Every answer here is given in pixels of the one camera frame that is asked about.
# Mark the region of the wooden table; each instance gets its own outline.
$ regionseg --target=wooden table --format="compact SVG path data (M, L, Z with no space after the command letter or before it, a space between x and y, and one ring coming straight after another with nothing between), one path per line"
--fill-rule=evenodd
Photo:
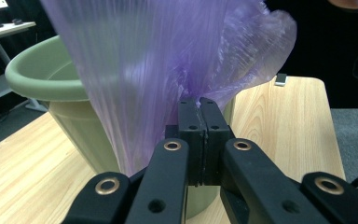
M322 81L289 77L242 91L233 125L255 141L283 172L300 181L325 171L344 178ZM94 173L49 113L0 143L0 223L60 223ZM217 197L187 223L228 223Z

